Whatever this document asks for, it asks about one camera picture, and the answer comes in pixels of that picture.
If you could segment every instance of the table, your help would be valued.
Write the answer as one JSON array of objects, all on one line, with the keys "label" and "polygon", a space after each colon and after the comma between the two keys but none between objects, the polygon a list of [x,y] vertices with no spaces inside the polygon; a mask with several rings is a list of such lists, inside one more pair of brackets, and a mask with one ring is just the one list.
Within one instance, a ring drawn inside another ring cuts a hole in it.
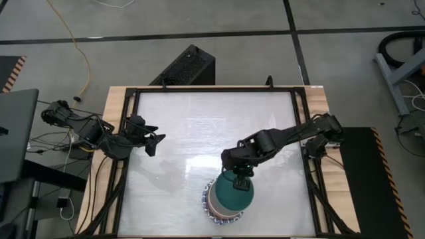
[{"label": "table", "polygon": [[[161,86],[112,86],[110,88],[108,98],[106,100],[106,106],[104,110],[103,120],[107,121],[108,123],[112,124],[116,127],[116,131],[118,130],[118,126],[120,124],[121,120],[121,114],[123,110],[124,105],[124,98],[127,88],[151,88],[151,89],[160,89]],[[226,87],[226,88],[237,88],[241,86],[169,86],[169,88],[216,88],[216,87]],[[268,88],[269,86],[243,86],[244,88]],[[325,96],[325,90],[322,86],[275,86],[275,87],[304,87],[307,104],[309,108],[310,115],[313,116],[315,114],[322,114],[329,111],[327,100]],[[301,102],[301,97],[297,96],[297,101]],[[304,119],[302,104],[299,105],[299,115],[301,119]],[[133,101],[130,100],[129,103],[129,113],[131,112],[131,109],[133,107]],[[341,155],[339,154],[338,149],[328,149],[328,154],[338,160],[340,163],[342,163]],[[97,151],[94,154],[93,157],[93,167],[91,171],[91,187],[94,188],[94,181],[95,181],[95,175],[97,173],[97,170],[99,168],[100,162],[104,158],[104,154],[101,151]],[[118,181],[119,175],[121,173],[120,167],[122,166],[122,162],[119,163],[119,167],[117,170],[116,175],[116,182]],[[105,196],[106,191],[108,188],[108,181],[110,178],[110,171],[112,167],[112,160],[105,161],[105,163],[102,165],[102,168],[100,169],[100,172],[98,173],[98,184],[96,189],[96,202],[94,205],[94,214],[97,214],[97,212],[101,209],[102,205],[105,202]],[[332,207],[335,209],[335,211],[338,213],[338,215],[346,222],[346,224],[353,229],[354,231],[359,231],[359,224],[357,222],[357,217],[355,214],[353,201],[351,200],[351,193],[349,190],[347,178],[345,176],[345,172],[340,166],[335,164],[332,161],[328,161],[326,159],[323,159],[322,162],[322,171],[323,171],[323,178],[325,182],[325,187],[328,195],[328,200]],[[93,202],[93,189],[90,199],[90,205],[88,204],[89,201],[89,193],[88,193],[89,187],[86,187],[86,193],[84,194],[84,199],[81,206],[81,213],[78,217],[78,224],[77,228],[80,228],[85,214],[88,211],[88,218],[91,218],[92,215],[92,202]],[[115,207],[116,202],[112,205],[109,215],[108,215],[108,221],[106,226],[106,232],[111,232],[113,227],[113,219],[115,215]],[[317,207],[319,209],[319,220],[321,225],[322,232],[327,232],[327,225],[326,225],[326,219],[325,219],[325,213],[323,211],[323,208],[321,207],[320,203],[317,202]],[[82,225],[82,230],[89,225],[90,220],[86,220],[84,224]]]}]

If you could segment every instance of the metal stand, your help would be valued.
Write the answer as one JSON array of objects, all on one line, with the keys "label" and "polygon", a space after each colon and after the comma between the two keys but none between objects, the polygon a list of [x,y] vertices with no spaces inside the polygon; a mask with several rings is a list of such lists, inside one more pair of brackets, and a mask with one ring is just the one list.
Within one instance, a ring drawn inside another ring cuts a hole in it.
[{"label": "metal stand", "polygon": [[80,177],[69,173],[63,173],[28,160],[24,160],[21,177],[33,178],[42,183],[48,183],[80,192],[84,192],[87,183],[86,180]]},{"label": "metal stand", "polygon": [[394,72],[390,69],[382,54],[378,53],[375,59],[384,75],[385,82],[388,84],[388,88],[397,105],[399,114],[401,116],[407,116],[410,112],[401,94],[400,84],[425,63],[425,48],[416,53]]}]

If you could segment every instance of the white cable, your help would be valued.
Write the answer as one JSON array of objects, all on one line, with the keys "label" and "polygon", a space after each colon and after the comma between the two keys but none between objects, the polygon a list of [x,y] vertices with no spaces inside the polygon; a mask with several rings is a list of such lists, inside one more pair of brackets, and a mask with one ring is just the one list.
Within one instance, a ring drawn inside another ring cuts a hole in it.
[{"label": "white cable", "polygon": [[419,96],[422,96],[422,99],[424,99],[425,100],[425,96],[424,96],[424,94],[422,93],[422,91],[420,90],[420,88],[415,84],[415,83],[413,83],[413,82],[411,82],[411,81],[409,81],[409,80],[404,80],[405,82],[408,82],[409,84],[411,84],[411,85],[413,85],[418,91],[419,91],[419,95],[417,95],[417,96],[414,96],[413,98],[412,98],[412,106],[413,107],[415,107],[417,110],[420,110],[420,111],[423,111],[423,112],[425,112],[425,109],[422,109],[422,108],[419,108],[418,106],[416,106],[416,104],[414,104],[414,100],[417,98],[417,97],[419,97]]},{"label": "white cable", "polygon": [[107,6],[107,7],[115,7],[115,8],[123,9],[124,7],[127,7],[128,5],[130,5],[130,4],[132,4],[132,3],[134,3],[134,1],[135,1],[135,0],[130,1],[129,3],[125,4],[124,6],[114,6],[114,5],[109,5],[109,4],[106,4],[106,3],[100,2],[100,1],[98,1],[98,0],[93,0],[93,1],[95,1],[95,2],[97,2],[97,3],[99,3],[99,4],[102,4],[102,5],[105,5],[105,6]]},{"label": "white cable", "polygon": [[[66,164],[68,163],[68,159],[69,159],[69,155],[71,154],[71,149],[72,149],[72,140],[71,140],[71,132],[72,131],[72,129],[68,132],[68,137],[69,137],[69,150],[68,150],[68,155],[66,156],[66,159],[65,159],[65,164],[64,164],[64,173],[65,173],[65,170],[66,170]],[[69,220],[72,220],[73,218],[74,218],[74,214],[75,214],[75,211],[74,211],[74,203],[72,203],[72,199],[71,198],[68,198],[68,200],[69,200],[69,202],[71,203],[71,208],[72,208],[72,214],[71,214],[71,216],[69,217],[69,218],[65,218],[65,217],[63,217],[63,215],[62,215],[62,210],[64,209],[64,208],[61,208],[60,209],[60,213],[59,213],[59,215],[60,215],[60,217],[61,217],[61,219],[63,219],[63,220],[67,220],[67,221],[69,221]]]},{"label": "white cable", "polygon": [[61,219],[63,219],[63,220],[72,220],[72,219],[74,218],[74,214],[75,214],[75,211],[74,211],[74,203],[72,203],[72,199],[71,199],[71,198],[69,198],[68,200],[69,200],[69,202],[71,203],[72,214],[71,214],[71,216],[70,216],[70,217],[68,217],[68,218],[63,217],[63,215],[62,215],[62,210],[63,210],[63,208],[61,208],[61,209],[60,209],[60,214],[59,214],[59,215],[60,215]]}]

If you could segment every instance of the black metal frame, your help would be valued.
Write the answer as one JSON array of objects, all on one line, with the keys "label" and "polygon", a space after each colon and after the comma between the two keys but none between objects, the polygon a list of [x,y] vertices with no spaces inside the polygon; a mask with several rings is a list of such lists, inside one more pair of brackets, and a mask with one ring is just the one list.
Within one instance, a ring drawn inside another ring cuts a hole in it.
[{"label": "black metal frame", "polygon": [[[301,97],[301,104],[302,104],[302,107],[303,107],[305,120],[307,121],[307,120],[310,119],[308,104],[307,104],[307,98],[306,98],[306,95],[305,95],[304,87],[284,87],[284,88],[278,87],[277,88],[277,87],[274,87],[273,79],[271,77],[268,78],[266,85],[269,85],[269,87],[234,87],[234,88],[233,87],[232,88],[222,87],[221,88],[221,87],[213,86],[211,88],[191,88],[189,86],[188,88],[168,88],[166,86],[163,86],[162,88],[127,88],[126,94],[125,94],[125,99],[124,99],[124,106],[123,106],[122,115],[121,115],[119,131],[124,130],[124,122],[125,122],[125,118],[128,114],[128,106],[129,106],[130,98],[134,97],[134,104],[133,104],[132,113],[135,114],[135,113],[137,113],[140,94],[141,93],[156,93],[156,92],[289,92],[291,94],[292,105],[293,105],[294,115],[295,115],[297,125],[299,125],[301,123],[301,118],[299,116],[299,110],[298,110],[298,103],[297,103],[297,100],[296,100],[297,96]],[[128,165],[128,160],[124,160],[124,164]],[[126,167],[126,165],[124,165],[122,173],[126,173],[126,171],[128,170],[128,167]],[[307,182],[307,176],[308,176],[308,174],[310,174],[310,167],[309,167],[308,159],[306,159],[305,157],[303,157],[303,165],[304,165],[304,171],[305,171],[305,179],[306,179],[306,182]],[[117,169],[118,169],[118,162],[113,161],[112,168],[111,168],[111,171],[110,171],[110,178],[109,178],[109,182],[108,182],[108,189],[107,189],[107,192],[106,192],[106,198],[108,198],[110,196],[111,192],[114,189],[114,182],[115,182],[115,179],[116,179]],[[322,189],[323,194],[324,194],[324,196],[327,200],[326,191],[325,191],[325,184],[324,184],[324,180],[323,180],[323,173],[321,172],[321,167],[319,165],[316,165],[316,170],[318,172],[317,178],[319,179],[318,180],[319,188]],[[316,233],[316,235],[318,235],[321,232],[321,227],[320,227],[320,221],[319,221],[319,216],[318,216],[319,213],[318,213],[318,209],[317,209],[317,204],[316,204],[316,201],[315,201],[315,196],[310,189],[308,189],[308,195],[309,195],[309,201],[310,201],[310,205],[311,205],[311,213],[312,213],[312,216],[313,216],[313,224],[314,224],[314,228],[315,228],[315,233]],[[124,191],[118,196],[118,199],[117,199],[117,205],[116,205],[116,211],[115,211],[115,217],[114,217],[114,224],[113,224],[113,228],[112,228],[113,234],[118,233],[118,226],[119,226],[119,223],[120,223],[120,216],[121,216],[121,211],[122,211],[123,199],[124,199]],[[331,219],[330,219],[330,217],[327,213],[325,213],[325,217],[326,217],[326,221],[327,221],[327,224],[328,224],[328,231],[333,232],[333,224],[331,223]],[[100,225],[99,234],[105,234],[106,233],[106,222],[107,221],[108,221],[108,215],[106,215],[103,218],[103,221]]]}]

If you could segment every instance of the black stand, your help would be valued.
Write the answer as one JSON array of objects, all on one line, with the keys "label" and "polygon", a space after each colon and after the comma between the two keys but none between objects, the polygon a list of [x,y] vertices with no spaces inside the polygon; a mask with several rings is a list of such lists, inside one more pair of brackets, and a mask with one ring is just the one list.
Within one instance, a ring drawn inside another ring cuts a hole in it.
[{"label": "black stand", "polygon": [[42,183],[48,183],[80,192],[84,192],[87,183],[87,180],[80,177],[69,173],[63,173],[28,160],[24,160],[21,176],[22,178],[33,178]]}]

